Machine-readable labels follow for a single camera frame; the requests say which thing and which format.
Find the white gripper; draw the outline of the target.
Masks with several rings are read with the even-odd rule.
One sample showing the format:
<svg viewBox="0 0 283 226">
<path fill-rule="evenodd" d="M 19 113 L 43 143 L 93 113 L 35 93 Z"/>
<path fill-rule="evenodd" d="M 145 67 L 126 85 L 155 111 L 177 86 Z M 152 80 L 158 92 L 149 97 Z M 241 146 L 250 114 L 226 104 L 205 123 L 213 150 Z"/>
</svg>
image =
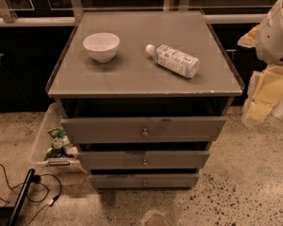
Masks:
<svg viewBox="0 0 283 226">
<path fill-rule="evenodd" d="M 238 45 L 254 48 L 257 43 L 259 25 L 254 26 L 238 40 Z M 270 115 L 272 108 L 283 97 L 283 66 L 271 66 L 260 75 L 251 99 L 246 99 L 242 108 L 241 121 L 246 126 L 257 126 Z"/>
</svg>

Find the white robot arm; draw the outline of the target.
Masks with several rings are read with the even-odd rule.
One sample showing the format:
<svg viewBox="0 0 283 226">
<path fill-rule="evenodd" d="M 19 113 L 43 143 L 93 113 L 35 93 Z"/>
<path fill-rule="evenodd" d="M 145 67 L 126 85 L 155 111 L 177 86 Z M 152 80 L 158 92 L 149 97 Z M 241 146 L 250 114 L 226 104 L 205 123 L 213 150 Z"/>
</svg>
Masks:
<svg viewBox="0 0 283 226">
<path fill-rule="evenodd" d="M 238 45 L 255 48 L 257 58 L 267 64 L 254 71 L 243 105 L 242 121 L 257 126 L 270 115 L 283 116 L 283 0 L 277 0 L 259 25 L 242 36 Z"/>
</svg>

